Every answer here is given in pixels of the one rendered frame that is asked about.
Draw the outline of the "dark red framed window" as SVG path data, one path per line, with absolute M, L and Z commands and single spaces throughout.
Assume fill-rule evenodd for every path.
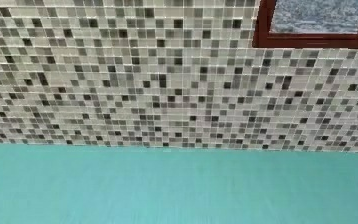
M 349 48 L 358 49 L 356 34 L 272 33 L 276 0 L 261 0 L 253 34 L 253 48 Z

